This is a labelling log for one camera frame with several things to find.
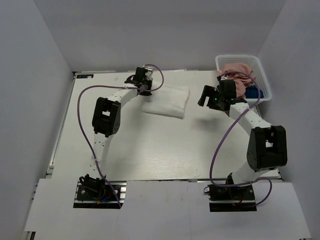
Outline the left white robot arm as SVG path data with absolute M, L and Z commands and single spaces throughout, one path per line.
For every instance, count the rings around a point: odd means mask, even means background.
M 89 179 L 88 174 L 81 177 L 79 181 L 84 187 L 99 193 L 105 188 L 106 184 L 110 184 L 103 174 L 101 166 L 107 159 L 114 135 L 120 129 L 122 107 L 139 95 L 150 96 L 154 91 L 152 85 L 153 65 L 146 64 L 142 67 L 137 67 L 135 73 L 124 81 L 124 86 L 92 85 L 80 92 L 76 105 L 77 120 L 84 139 L 92 152 L 92 168 L 99 174 L 98 178 L 92 180 Z M 91 122 L 94 133 L 94 144 L 91 144 L 82 125 L 80 103 L 83 94 L 93 88 L 114 89 L 116 92 L 108 97 L 98 97 L 96 100 Z

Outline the white plastic basket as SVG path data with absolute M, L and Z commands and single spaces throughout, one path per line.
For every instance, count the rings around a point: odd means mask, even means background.
M 253 104 L 258 97 L 260 102 L 272 99 L 271 88 L 258 57 L 244 54 L 225 54 L 215 57 L 217 74 L 233 80 L 236 95 Z

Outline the blue t shirt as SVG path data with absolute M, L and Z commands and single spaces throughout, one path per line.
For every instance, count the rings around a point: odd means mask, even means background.
M 245 97 L 247 99 L 257 99 L 259 96 L 258 88 L 256 85 L 251 85 L 245 89 Z

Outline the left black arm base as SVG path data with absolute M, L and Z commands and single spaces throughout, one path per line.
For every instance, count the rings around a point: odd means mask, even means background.
M 119 210 L 125 200 L 127 183 L 106 183 L 103 179 L 92 178 L 88 174 L 77 182 L 73 208 L 75 209 L 115 209 Z

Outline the blue label sticker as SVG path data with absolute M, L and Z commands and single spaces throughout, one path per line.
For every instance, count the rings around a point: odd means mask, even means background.
M 94 74 L 77 74 L 77 79 L 92 79 L 94 77 Z

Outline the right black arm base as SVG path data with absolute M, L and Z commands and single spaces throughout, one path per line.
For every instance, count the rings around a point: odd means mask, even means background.
M 212 213 L 256 212 L 256 199 L 251 185 L 239 187 L 218 187 L 213 184 L 203 189 L 209 197 Z

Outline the pink t shirt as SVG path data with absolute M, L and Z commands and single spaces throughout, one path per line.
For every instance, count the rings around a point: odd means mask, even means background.
M 236 87 L 236 96 L 244 99 L 246 98 L 246 88 L 254 85 L 251 79 L 256 80 L 253 69 L 244 62 L 227 63 L 217 74 L 233 80 Z

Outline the white t shirt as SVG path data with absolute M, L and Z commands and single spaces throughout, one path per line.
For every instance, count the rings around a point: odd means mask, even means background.
M 141 111 L 147 114 L 183 119 L 189 95 L 188 86 L 164 84 L 144 100 Z

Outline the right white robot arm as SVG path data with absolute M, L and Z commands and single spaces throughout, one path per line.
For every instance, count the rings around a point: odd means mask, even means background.
M 231 117 L 234 122 L 219 142 L 213 159 L 233 127 L 240 125 L 249 136 L 246 162 L 232 172 L 225 184 L 218 184 L 210 177 L 212 185 L 218 188 L 244 187 L 264 179 L 264 174 L 283 167 L 288 162 L 287 134 L 281 125 L 272 125 L 252 110 L 255 104 L 236 96 L 233 80 L 222 79 L 216 87 L 205 85 L 198 105 L 218 110 Z

